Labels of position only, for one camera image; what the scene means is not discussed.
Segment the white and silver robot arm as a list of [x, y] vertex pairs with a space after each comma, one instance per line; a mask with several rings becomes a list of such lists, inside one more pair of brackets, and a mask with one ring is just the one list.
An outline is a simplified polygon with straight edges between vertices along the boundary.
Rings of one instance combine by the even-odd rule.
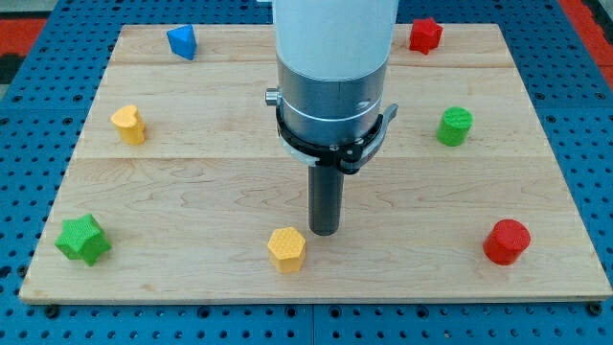
[[381, 111], [398, 0], [273, 0], [276, 108], [286, 149], [313, 168], [357, 173], [397, 106]]

